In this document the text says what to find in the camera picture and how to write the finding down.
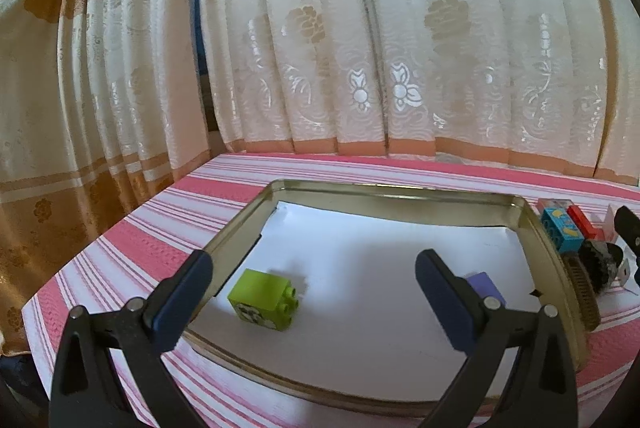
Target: striped tablecloth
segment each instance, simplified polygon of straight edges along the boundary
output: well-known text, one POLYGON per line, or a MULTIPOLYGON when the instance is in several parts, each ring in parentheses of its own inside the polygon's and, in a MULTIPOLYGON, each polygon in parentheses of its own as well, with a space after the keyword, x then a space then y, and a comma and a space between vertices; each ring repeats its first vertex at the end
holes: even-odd
MULTIPOLYGON (((613 183, 523 171, 357 157, 225 154, 140 206, 69 262, 22 310, 38 372, 50 390, 67 312, 119 309, 147 296, 194 248, 211 238, 274 179, 425 185, 569 198, 587 215, 607 206, 640 212, 640 191, 613 183)), ((590 334, 591 360, 578 375, 580 426, 606 405, 640 348, 640 297, 613 287, 600 299, 602 325, 590 334)), ((419 420, 385 418, 319 406, 241 378, 197 355, 184 341, 163 357, 186 397, 212 427, 414 427, 419 420)), ((118 352, 114 363, 140 419, 156 426, 118 352)))

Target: gold tray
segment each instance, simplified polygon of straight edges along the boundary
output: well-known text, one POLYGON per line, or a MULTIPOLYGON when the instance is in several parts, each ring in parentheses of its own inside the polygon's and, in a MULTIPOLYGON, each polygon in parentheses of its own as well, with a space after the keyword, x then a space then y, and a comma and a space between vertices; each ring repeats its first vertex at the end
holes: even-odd
MULTIPOLYGON (((384 184, 273 181, 204 248, 213 259, 214 275, 194 316, 219 293, 250 252, 279 201, 418 224, 511 228, 522 244, 536 289, 542 293, 540 303, 558 308, 575 369, 585 366, 586 331, 574 288, 537 215, 525 199, 513 195, 384 184)), ((196 352, 245 378, 320 404, 395 416, 425 416, 435 405, 433 401, 377 400, 309 386, 241 360, 190 328, 184 337, 196 352)), ((487 398, 485 406, 491 408, 496 400, 487 398)))

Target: floral curtain pattern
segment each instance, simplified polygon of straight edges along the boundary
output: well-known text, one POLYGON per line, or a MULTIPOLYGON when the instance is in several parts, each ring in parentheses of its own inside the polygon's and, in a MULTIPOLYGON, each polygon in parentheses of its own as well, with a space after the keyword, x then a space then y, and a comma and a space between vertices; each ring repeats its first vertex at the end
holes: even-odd
POLYGON ((0 0, 0 348, 90 241, 209 159, 191 0, 0 0))
POLYGON ((638 183, 640 118, 626 95, 640 82, 640 19, 628 0, 200 7, 230 150, 435 157, 638 183))

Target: green block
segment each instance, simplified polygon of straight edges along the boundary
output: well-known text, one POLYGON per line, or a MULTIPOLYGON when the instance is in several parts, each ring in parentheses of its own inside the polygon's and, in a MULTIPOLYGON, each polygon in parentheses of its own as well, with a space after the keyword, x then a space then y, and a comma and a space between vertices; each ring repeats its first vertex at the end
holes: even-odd
POLYGON ((289 327, 298 309, 290 280, 253 269, 244 270, 227 298, 240 319, 278 331, 289 327))

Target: metal screw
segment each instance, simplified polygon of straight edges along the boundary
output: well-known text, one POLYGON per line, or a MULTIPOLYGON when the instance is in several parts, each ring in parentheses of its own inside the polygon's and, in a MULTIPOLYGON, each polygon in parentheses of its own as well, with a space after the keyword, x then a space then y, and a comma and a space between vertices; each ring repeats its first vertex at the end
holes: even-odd
POLYGON ((84 307, 82 307, 81 305, 76 305, 75 307, 73 307, 73 309, 69 311, 69 316, 71 316, 71 318, 73 318, 74 320, 77 320, 83 314, 84 314, 84 307))
POLYGON ((497 311, 501 305, 500 300, 495 296, 488 296, 484 299, 484 306, 491 311, 497 311))
POLYGON ((145 300, 143 298, 141 298, 140 296, 132 298, 131 300, 129 300, 127 302, 127 305, 126 305, 127 310, 129 310, 131 312, 139 311, 144 306, 145 306, 145 300))
POLYGON ((558 316, 558 309, 556 309, 555 305, 545 305, 544 312, 549 318, 555 318, 558 316))

